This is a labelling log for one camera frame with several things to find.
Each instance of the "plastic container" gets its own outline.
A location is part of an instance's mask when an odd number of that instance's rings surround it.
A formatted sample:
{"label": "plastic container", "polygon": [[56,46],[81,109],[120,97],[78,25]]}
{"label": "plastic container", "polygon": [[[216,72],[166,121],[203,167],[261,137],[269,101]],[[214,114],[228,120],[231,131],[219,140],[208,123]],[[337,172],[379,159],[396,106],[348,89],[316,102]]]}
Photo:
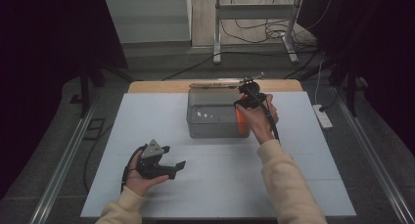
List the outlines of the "plastic container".
{"label": "plastic container", "polygon": [[191,88],[187,123],[192,138],[246,138],[251,130],[234,107],[235,88]]}

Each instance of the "wall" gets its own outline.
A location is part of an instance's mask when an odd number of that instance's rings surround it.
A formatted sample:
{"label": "wall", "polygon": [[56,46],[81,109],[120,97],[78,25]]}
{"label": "wall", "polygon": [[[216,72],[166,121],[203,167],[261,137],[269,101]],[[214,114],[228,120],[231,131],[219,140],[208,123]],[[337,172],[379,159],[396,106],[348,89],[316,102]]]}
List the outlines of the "wall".
{"label": "wall", "polygon": [[189,41],[189,0],[106,0],[121,43]]}

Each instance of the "sleeve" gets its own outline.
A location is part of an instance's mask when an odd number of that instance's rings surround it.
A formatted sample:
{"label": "sleeve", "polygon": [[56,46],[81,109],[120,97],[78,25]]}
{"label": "sleeve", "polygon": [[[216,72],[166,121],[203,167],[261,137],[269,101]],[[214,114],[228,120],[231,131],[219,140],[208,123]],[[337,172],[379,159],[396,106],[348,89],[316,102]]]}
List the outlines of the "sleeve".
{"label": "sleeve", "polygon": [[138,196],[124,186],[117,202],[109,202],[101,213],[101,218],[96,222],[103,223],[134,223],[141,224],[140,207],[144,198]]}
{"label": "sleeve", "polygon": [[263,143],[257,151],[262,177],[280,224],[327,223],[311,194],[299,166],[278,140]]}

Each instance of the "person's left hand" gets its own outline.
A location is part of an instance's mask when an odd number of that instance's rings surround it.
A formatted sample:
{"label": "person's left hand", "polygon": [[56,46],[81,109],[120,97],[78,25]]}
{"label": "person's left hand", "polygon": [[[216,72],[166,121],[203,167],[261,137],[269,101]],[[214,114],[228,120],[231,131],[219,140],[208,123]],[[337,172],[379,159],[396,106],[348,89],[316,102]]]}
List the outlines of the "person's left hand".
{"label": "person's left hand", "polygon": [[143,151],[139,151],[128,165],[129,172],[125,186],[138,196],[145,197],[151,187],[168,180],[168,175],[160,176],[151,180],[143,178],[135,169],[138,159],[142,153]]}

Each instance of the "gray floor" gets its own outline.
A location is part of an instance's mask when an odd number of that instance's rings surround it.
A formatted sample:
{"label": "gray floor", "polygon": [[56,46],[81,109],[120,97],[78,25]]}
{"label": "gray floor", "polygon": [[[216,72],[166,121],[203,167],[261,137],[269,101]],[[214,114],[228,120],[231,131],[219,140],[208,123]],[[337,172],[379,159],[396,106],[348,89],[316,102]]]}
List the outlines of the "gray floor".
{"label": "gray floor", "polygon": [[[243,78],[257,75],[264,71],[267,78],[283,78],[288,73],[301,67],[310,54],[300,55],[300,64],[293,66],[288,57],[278,56],[282,47],[251,46],[227,47],[227,51],[250,51],[257,54],[227,54],[222,57],[222,64],[216,66],[209,57],[210,49],[195,49],[183,44],[166,47],[154,45],[142,47],[128,45],[124,47],[130,69],[124,72],[136,79],[160,80],[186,67],[191,67],[204,60],[198,67],[175,76],[175,79],[190,78]],[[311,67],[320,64],[322,56],[317,57]],[[91,94],[101,92],[97,108],[92,119],[105,119],[103,128],[107,129],[115,121],[121,98],[128,89],[128,83],[122,78],[103,70],[107,84],[102,88],[91,88]],[[327,82],[330,70],[321,73],[317,101],[323,106],[335,100],[333,88]],[[317,75],[303,81],[302,87],[309,94],[314,104]],[[73,95],[80,94],[79,80],[68,82],[63,90],[63,99],[58,112],[45,133],[36,152],[24,171],[0,202],[1,223],[27,223],[44,193],[44,189],[56,168],[68,142],[79,122],[80,105],[71,104]],[[328,145],[337,167],[344,179],[346,190],[356,209],[356,217],[330,217],[330,223],[400,223],[394,214],[392,205],[383,187],[380,185],[373,169],[354,135],[352,127],[342,111],[341,97],[327,109],[327,115],[334,128],[326,133]],[[372,142],[398,189],[405,197],[410,208],[415,207],[415,159],[405,148],[399,138],[373,111],[364,99],[363,92],[356,93],[356,110],[368,138]],[[110,132],[98,142],[87,140],[98,134],[97,130],[87,130],[84,140],[73,159],[66,179],[47,218],[47,223],[93,223],[94,220],[80,218],[80,211],[87,192],[83,186],[83,170],[91,148],[96,144],[86,166],[86,183],[91,186],[101,155],[106,147]]]}

